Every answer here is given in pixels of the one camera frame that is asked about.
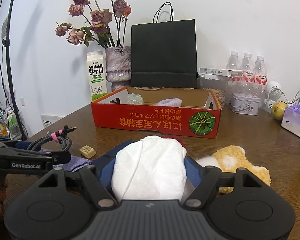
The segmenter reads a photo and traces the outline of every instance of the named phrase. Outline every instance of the bag handle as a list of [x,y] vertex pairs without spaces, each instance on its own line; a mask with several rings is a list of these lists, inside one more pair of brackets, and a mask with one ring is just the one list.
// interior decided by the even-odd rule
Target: bag handle
[[163,5],[161,5],[161,7],[159,8],[159,10],[157,10],[157,12],[154,14],[152,23],[154,23],[154,18],[155,18],[155,16],[156,16],[157,14],[158,14],[158,15],[157,15],[157,21],[156,21],[156,23],[158,23],[160,11],[161,11],[161,9],[163,8],[163,6],[165,6],[165,5],[169,5],[169,6],[171,7],[171,10],[170,10],[170,21],[171,21],[171,22],[173,21],[173,8],[172,8],[172,5],[171,5],[170,2],[165,2]]

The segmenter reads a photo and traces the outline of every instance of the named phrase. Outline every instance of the milk carton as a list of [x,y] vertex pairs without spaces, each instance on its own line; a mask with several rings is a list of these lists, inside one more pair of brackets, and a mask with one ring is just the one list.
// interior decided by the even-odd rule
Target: milk carton
[[87,67],[91,97],[92,100],[96,100],[108,93],[102,51],[87,53]]

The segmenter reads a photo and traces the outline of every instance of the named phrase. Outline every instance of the wooden block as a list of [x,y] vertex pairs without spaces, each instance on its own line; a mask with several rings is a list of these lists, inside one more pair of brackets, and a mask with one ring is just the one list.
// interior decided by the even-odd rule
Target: wooden block
[[87,159],[90,159],[91,157],[96,155],[96,150],[91,148],[90,146],[86,145],[86,146],[83,146],[82,148],[80,148],[80,153]]

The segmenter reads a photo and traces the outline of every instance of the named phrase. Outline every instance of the yellow stuffed animal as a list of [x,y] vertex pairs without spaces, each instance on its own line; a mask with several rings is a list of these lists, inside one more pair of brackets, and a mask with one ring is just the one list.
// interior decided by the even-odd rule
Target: yellow stuffed animal
[[[196,160],[201,166],[216,166],[224,172],[236,172],[237,168],[247,168],[264,183],[270,186],[269,171],[262,166],[253,166],[246,157],[246,152],[239,146],[230,145],[215,152],[212,156]],[[233,187],[220,188],[220,193],[230,193]]]

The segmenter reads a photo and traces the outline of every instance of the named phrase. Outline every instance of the textured gray vase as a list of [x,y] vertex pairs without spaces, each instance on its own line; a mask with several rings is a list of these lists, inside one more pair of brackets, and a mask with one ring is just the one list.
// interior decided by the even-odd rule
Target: textured gray vase
[[106,72],[112,91],[131,84],[131,46],[106,49]]

